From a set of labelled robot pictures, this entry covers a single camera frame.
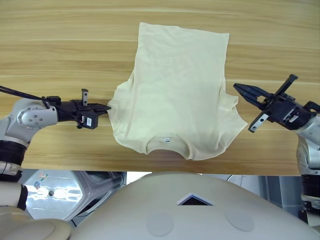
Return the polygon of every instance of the cream t-shirt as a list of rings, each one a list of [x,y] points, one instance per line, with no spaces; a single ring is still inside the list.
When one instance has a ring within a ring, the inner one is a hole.
[[[222,154],[247,125],[226,94],[228,33],[140,23],[134,70],[108,111],[116,141],[185,159]]]

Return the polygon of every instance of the wooden table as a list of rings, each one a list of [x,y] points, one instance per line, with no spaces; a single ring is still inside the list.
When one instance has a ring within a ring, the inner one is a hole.
[[[275,92],[289,74],[288,93],[320,102],[319,0],[3,0],[0,1],[0,84],[37,96],[107,104],[133,70],[140,22],[229,32],[227,92],[233,83]],[[0,117],[17,97],[0,94]],[[250,123],[260,112],[239,98]],[[139,154],[114,140],[105,115],[95,130],[72,122],[36,134],[24,168],[99,171],[297,175],[297,136],[265,123],[244,129],[227,151],[204,161],[169,151]]]

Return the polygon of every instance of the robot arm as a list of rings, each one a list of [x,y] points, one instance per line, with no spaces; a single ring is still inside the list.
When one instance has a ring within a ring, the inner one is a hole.
[[[309,101],[302,106],[292,96],[285,93],[298,77],[291,74],[276,91],[268,93],[263,89],[240,83],[234,88],[244,99],[258,107],[262,112],[250,124],[249,131],[254,133],[266,120],[276,122],[298,135],[296,157],[302,178],[301,196],[307,211],[320,214],[320,105]],[[258,97],[265,97],[263,102]]]
[[[110,107],[88,103],[86,89],[82,89],[81,100],[71,101],[61,101],[58,96],[37,97],[3,86],[0,86],[0,92],[22,97],[12,112],[0,120],[0,192],[2,188],[6,196],[11,196],[1,197],[0,206],[9,205],[11,200],[11,206],[24,210],[28,191],[24,186],[18,191],[11,183],[17,182],[22,175],[21,164],[33,136],[47,126],[64,121],[76,121],[79,129],[95,129],[99,116],[106,114]]]

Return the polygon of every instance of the black cable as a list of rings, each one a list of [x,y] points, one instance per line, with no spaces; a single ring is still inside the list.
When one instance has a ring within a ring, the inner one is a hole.
[[[77,227],[77,225],[75,224],[75,222],[74,222],[73,219],[71,219],[71,222],[73,223],[73,225],[74,225],[75,227]]]
[[[0,92],[3,92],[5,94],[14,95],[14,96],[21,97],[21,98],[25,98],[25,99],[42,100],[41,97],[34,96],[34,95],[24,93],[21,91],[13,90],[13,89],[1,86],[1,85],[0,85]]]

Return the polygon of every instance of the cable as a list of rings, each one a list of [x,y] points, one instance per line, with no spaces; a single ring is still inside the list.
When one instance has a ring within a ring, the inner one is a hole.
[[[234,176],[234,174],[228,176],[228,178],[226,179],[227,182],[229,182],[229,180]]]
[[[25,99],[43,100],[41,97],[34,96],[34,95],[24,93],[21,91],[13,90],[13,89],[1,86],[1,85],[0,85],[0,92],[3,92],[5,94],[14,95],[14,96],[21,97],[21,98],[25,98]]]
[[[75,224],[75,222],[74,222],[73,219],[71,219],[71,222],[73,223],[73,225],[74,225],[75,227],[77,227],[77,225]]]

